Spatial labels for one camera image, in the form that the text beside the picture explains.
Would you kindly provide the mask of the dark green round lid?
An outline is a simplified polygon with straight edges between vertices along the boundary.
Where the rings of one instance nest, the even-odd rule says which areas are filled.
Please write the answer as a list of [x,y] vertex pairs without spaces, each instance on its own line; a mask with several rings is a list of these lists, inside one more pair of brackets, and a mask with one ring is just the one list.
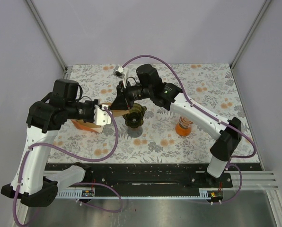
[[144,123],[143,118],[146,110],[146,106],[134,103],[133,107],[129,110],[129,113],[123,115],[125,125],[132,129],[142,126]]

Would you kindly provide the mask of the clear glass dripper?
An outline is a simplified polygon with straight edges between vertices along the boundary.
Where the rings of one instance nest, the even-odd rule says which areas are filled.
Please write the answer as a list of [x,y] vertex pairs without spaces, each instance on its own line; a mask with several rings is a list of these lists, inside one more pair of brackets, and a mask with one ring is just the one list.
[[181,116],[178,124],[181,128],[188,129],[188,128],[191,128],[193,122],[191,120]]

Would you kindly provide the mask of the orange glass carafe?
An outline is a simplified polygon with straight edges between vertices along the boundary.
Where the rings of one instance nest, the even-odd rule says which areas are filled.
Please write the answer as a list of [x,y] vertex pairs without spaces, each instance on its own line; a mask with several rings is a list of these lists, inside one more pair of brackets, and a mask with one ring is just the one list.
[[192,126],[191,128],[188,128],[188,129],[183,129],[179,126],[178,122],[176,124],[176,127],[175,127],[175,130],[176,130],[176,133],[179,135],[179,136],[183,136],[183,137],[186,137],[188,136],[190,133],[191,133],[191,130],[192,130]]

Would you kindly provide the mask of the paper filter holder box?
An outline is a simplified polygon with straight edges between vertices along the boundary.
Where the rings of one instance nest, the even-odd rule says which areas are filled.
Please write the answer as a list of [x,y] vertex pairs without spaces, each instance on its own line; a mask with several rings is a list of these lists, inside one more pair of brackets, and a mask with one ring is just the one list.
[[78,130],[83,130],[83,131],[101,133],[104,128],[103,126],[98,126],[90,122],[84,122],[83,120],[71,120],[71,122]]

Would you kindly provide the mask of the dark green glass server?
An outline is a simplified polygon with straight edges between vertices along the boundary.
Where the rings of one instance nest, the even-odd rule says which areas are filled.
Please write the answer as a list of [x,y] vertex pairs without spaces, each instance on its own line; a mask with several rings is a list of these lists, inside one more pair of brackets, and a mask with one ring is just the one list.
[[136,128],[127,127],[127,134],[129,137],[138,138],[143,134],[143,127],[138,126]]

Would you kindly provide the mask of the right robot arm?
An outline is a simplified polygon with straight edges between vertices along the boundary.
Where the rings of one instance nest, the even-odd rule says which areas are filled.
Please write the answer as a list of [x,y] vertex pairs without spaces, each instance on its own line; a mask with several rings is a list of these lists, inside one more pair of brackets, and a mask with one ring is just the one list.
[[207,168],[205,182],[216,187],[222,181],[222,173],[241,141],[241,121],[220,117],[190,98],[182,88],[162,81],[156,68],[144,64],[137,68],[139,81],[132,85],[128,69],[116,66],[113,75],[120,78],[116,98],[111,110],[129,110],[137,100],[150,99],[156,106],[187,118],[208,133],[215,143],[210,149],[212,158]]

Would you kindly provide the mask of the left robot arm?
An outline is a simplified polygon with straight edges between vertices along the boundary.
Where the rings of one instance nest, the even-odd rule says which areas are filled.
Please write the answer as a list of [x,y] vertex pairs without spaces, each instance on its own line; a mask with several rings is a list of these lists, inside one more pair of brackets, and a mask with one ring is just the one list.
[[20,167],[13,181],[2,187],[2,195],[19,198],[22,204],[39,208],[49,206],[58,192],[75,183],[82,187],[91,184],[91,168],[79,162],[56,175],[44,176],[53,141],[61,126],[68,120],[94,121],[99,100],[80,102],[76,96],[81,91],[78,82],[58,79],[52,92],[31,105]]

